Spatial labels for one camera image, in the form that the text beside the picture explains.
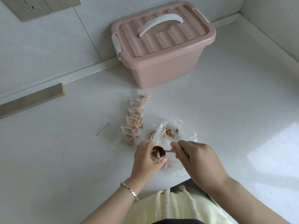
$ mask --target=left hand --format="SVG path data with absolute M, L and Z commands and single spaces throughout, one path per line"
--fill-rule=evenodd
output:
M 156 145 L 156 143 L 147 140 L 137 146 L 130 178 L 137 178 L 146 184 L 157 170 L 164 165 L 167 158 L 163 157 L 159 163 L 154 163 L 150 158 L 151 150 Z

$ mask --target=white countertop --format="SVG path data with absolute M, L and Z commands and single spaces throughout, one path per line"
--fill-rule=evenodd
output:
M 148 88 L 140 140 L 163 119 L 182 119 L 233 178 L 296 223 L 298 85 L 236 25 L 219 28 L 192 73 Z M 78 223 L 129 177 L 136 147 L 118 146 L 117 132 L 135 87 L 121 64 L 66 84 L 66 96 L 0 120 L 2 223 Z M 140 197 L 186 179 L 161 170 Z

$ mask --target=silver bracelet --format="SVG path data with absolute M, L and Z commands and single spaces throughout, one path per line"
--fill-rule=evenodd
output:
M 130 189 L 130 187 L 129 187 L 128 185 L 126 185 L 126 184 L 123 183 L 123 182 L 121 182 L 121 185 L 123 185 L 124 187 L 126 187 L 126 188 L 133 194 L 133 196 L 135 197 L 135 199 L 137 200 L 137 202 L 139 201 L 139 198 L 138 198 L 138 196 L 136 195 L 136 193 L 135 193 L 132 189 Z

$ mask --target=pink plastic storage box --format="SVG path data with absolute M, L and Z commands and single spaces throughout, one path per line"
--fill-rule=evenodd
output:
M 114 22 L 112 42 L 137 86 L 149 86 L 193 71 L 216 30 L 191 3 L 176 2 Z

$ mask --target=right hand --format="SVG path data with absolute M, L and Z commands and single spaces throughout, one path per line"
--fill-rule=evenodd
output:
M 170 144 L 172 151 L 176 153 L 176 158 L 181 161 L 192 180 L 206 193 L 219 191 L 230 179 L 219 157 L 210 146 L 183 140 Z

